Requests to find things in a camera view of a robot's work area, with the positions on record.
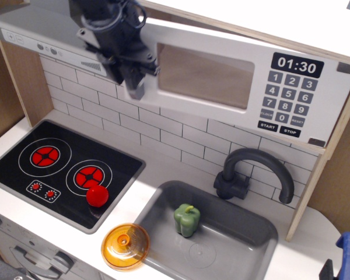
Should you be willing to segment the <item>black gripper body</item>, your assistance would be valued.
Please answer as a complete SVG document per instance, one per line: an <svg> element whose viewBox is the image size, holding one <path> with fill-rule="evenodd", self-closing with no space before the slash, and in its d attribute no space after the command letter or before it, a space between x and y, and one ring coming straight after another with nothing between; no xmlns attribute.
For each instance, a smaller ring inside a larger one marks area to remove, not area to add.
<svg viewBox="0 0 350 280"><path fill-rule="evenodd" d="M83 27L76 35L101 61L114 67L126 65L144 75L158 74L156 57L141 40L144 20L88 20L82 17L81 21Z"/></svg>

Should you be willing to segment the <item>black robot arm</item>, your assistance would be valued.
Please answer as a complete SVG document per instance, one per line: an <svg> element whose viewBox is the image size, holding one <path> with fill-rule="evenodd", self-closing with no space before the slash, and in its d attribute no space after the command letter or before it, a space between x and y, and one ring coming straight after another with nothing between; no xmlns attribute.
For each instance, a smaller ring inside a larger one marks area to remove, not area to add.
<svg viewBox="0 0 350 280"><path fill-rule="evenodd" d="M147 19L138 1L73 1L81 11L77 36L117 83L138 94L144 77L156 76L156 57L141 39Z"/></svg>

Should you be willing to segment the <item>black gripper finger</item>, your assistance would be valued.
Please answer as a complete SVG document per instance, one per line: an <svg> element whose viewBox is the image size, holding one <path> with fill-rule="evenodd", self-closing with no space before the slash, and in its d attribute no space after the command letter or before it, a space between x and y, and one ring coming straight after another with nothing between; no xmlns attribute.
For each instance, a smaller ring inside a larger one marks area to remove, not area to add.
<svg viewBox="0 0 350 280"><path fill-rule="evenodd" d="M139 89L143 87L145 72L142 70L144 64L141 62L125 62L124 76L128 89Z"/></svg>
<svg viewBox="0 0 350 280"><path fill-rule="evenodd" d="M104 66L107 76L114 82L121 85L124 81L123 75L119 68L119 63L115 60L102 60L101 64Z"/></svg>

